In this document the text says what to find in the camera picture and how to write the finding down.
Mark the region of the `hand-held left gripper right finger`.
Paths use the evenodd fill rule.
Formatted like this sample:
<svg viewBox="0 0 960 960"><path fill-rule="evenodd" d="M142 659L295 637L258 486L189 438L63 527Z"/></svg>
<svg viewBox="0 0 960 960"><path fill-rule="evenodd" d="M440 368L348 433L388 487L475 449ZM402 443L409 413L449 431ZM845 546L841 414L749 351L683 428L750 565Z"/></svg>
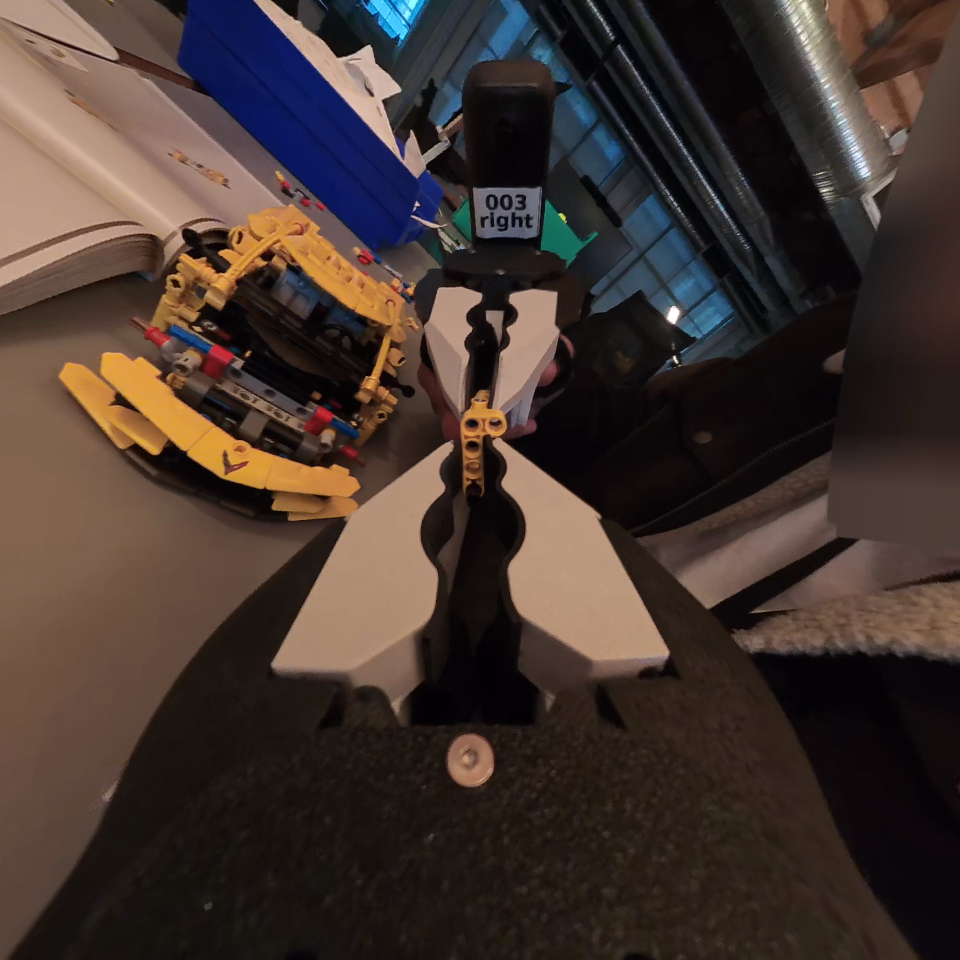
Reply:
<svg viewBox="0 0 960 960"><path fill-rule="evenodd" d="M542 718L558 695L659 674L669 650L599 514L502 439L485 444L484 520L496 544L491 680Z"/></svg>

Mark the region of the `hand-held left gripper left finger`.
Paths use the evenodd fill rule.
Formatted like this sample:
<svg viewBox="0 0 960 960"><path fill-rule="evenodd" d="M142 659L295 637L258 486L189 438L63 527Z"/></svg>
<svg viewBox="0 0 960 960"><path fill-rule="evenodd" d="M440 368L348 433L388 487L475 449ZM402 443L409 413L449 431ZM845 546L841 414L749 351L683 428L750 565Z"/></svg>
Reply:
<svg viewBox="0 0 960 960"><path fill-rule="evenodd" d="M418 646L467 528L454 444L446 442L346 520L271 662L279 677L381 690L401 721L424 680Z"/></svg>

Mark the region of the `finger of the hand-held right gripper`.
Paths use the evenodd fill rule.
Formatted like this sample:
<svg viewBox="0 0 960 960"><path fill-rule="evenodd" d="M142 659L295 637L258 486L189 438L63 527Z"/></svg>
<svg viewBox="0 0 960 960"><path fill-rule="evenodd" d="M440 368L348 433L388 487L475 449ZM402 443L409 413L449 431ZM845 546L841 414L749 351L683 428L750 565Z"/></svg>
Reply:
<svg viewBox="0 0 960 960"><path fill-rule="evenodd" d="M491 404L509 425L526 424L540 378L555 358L560 330L553 290L511 292L502 324Z"/></svg>
<svg viewBox="0 0 960 960"><path fill-rule="evenodd" d="M437 291L424 339L439 389L459 421L471 405L474 360L469 343L474 328L469 313L482 303L482 294L463 286Z"/></svg>

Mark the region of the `yellow connector brick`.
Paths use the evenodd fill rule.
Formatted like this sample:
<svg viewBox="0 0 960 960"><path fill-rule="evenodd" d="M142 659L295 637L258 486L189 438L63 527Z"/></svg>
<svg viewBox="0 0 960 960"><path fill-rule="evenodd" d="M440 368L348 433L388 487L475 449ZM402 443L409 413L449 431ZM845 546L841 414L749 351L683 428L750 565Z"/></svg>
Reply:
<svg viewBox="0 0 960 960"><path fill-rule="evenodd" d="M501 437L508 428L506 415L491 404L491 392L478 390L460 423L462 490L468 503L485 492L485 441Z"/></svg>

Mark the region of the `yellow toy brick car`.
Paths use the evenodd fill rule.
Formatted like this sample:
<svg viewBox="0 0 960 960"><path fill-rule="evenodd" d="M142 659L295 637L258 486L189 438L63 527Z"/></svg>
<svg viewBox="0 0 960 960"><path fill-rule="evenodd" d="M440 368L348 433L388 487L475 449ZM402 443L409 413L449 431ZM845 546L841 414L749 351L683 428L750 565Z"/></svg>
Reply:
<svg viewBox="0 0 960 960"><path fill-rule="evenodd" d="M151 319L135 320L155 358L106 352L59 382L163 486L265 522L346 518L350 467L414 393L399 378L411 304L293 205L222 242L182 236Z"/></svg>

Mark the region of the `person's right forearm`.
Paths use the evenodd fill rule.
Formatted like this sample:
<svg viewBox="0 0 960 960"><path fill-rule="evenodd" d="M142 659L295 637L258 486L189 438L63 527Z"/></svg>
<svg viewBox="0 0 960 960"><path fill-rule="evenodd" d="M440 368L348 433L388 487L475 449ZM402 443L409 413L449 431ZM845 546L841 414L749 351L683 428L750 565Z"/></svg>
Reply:
<svg viewBox="0 0 960 960"><path fill-rule="evenodd" d="M792 319L736 358L613 386L576 359L512 445L602 517L650 536L702 520L829 452L842 385L827 361L857 294Z"/></svg>

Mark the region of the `grey desk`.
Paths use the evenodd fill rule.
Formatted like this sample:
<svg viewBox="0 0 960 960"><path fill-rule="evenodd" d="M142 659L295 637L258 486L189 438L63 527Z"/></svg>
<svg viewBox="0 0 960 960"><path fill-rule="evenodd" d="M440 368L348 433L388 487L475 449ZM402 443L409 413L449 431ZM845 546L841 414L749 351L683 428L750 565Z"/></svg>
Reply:
<svg viewBox="0 0 960 960"><path fill-rule="evenodd" d="M131 753L220 624L326 521L156 485L58 381L134 354L162 285L124 275L2 318L2 958L77 865Z"/></svg>

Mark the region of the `person's right hand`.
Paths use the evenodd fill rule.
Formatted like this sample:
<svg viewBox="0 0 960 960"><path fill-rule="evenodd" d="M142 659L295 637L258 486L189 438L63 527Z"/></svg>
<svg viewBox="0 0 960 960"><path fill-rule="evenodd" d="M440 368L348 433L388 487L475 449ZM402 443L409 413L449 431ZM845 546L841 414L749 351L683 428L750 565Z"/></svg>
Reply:
<svg viewBox="0 0 960 960"><path fill-rule="evenodd" d="M529 414L523 424L518 424L513 429L511 436L524 437L537 430L537 415L567 389L573 374L573 359L573 345L566 335L561 334L554 359L547 364L538 379Z"/></svg>

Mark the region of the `scattered small coloured bricks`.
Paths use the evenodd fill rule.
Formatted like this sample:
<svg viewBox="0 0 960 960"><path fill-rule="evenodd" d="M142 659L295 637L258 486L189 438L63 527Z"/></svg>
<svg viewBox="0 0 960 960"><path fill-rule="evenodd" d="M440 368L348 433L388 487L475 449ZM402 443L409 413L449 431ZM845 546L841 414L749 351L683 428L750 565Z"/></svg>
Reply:
<svg viewBox="0 0 960 960"><path fill-rule="evenodd" d="M281 194L293 200L295 204L304 207L309 213L325 213L329 211L326 204L291 181L280 170L274 171L273 176ZM376 266L381 272L388 275L391 289L397 292L408 304L413 304L416 284L408 281L400 270L397 270L384 261L378 253L371 251L366 246L354 245L352 248L352 256L360 267L369 268Z"/></svg>

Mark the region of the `white shirt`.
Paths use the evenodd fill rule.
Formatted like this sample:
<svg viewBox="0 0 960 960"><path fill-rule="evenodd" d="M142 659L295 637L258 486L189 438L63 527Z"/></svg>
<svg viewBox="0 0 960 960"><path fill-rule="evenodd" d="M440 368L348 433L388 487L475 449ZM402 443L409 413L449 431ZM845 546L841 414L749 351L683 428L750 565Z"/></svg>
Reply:
<svg viewBox="0 0 960 960"><path fill-rule="evenodd" d="M660 534L648 540L647 548L690 594L711 608L826 545L835 535L836 527L827 518L827 497L822 495L710 531L684 527ZM860 540L760 609L807 609L953 574L958 566L956 550Z"/></svg>

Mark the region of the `crumpled white paper wrappers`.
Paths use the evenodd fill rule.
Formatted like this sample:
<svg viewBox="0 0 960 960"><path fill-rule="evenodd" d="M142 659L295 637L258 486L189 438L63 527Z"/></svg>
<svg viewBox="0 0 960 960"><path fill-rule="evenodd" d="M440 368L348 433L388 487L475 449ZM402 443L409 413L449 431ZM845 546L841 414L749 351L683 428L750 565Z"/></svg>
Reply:
<svg viewBox="0 0 960 960"><path fill-rule="evenodd" d="M426 171L413 133L401 146L385 100L401 91L373 49L339 56L276 2L257 2L264 66L256 73L292 119L282 144L291 170L322 194L355 234L376 249L419 237L436 219L442 189Z"/></svg>

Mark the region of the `blue plastic bin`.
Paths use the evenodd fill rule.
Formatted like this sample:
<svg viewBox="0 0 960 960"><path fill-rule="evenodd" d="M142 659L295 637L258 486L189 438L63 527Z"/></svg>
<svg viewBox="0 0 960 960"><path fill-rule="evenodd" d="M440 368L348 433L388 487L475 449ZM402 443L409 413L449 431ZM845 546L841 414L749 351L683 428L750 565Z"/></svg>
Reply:
<svg viewBox="0 0 960 960"><path fill-rule="evenodd" d="M350 68L277 4L250 1L188 2L179 45L180 67L366 246L435 225L442 188L394 137L372 53Z"/></svg>

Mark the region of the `white instruction booklet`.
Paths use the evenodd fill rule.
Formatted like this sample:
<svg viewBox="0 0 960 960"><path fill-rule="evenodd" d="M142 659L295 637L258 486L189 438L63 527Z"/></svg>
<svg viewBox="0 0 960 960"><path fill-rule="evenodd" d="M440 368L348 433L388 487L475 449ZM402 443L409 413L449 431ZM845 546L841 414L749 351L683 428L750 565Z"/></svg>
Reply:
<svg viewBox="0 0 960 960"><path fill-rule="evenodd" d="M2 12L1 312L136 273L184 230L221 239L274 194L66 5Z"/></svg>

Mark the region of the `silver ventilation duct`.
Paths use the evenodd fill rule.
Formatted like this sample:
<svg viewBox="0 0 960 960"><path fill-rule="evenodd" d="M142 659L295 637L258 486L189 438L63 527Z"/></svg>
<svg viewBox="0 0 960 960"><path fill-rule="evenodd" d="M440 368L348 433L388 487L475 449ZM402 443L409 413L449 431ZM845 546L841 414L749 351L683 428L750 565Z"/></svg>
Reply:
<svg viewBox="0 0 960 960"><path fill-rule="evenodd" d="M822 199L860 200L893 169L822 2L722 1Z"/></svg>

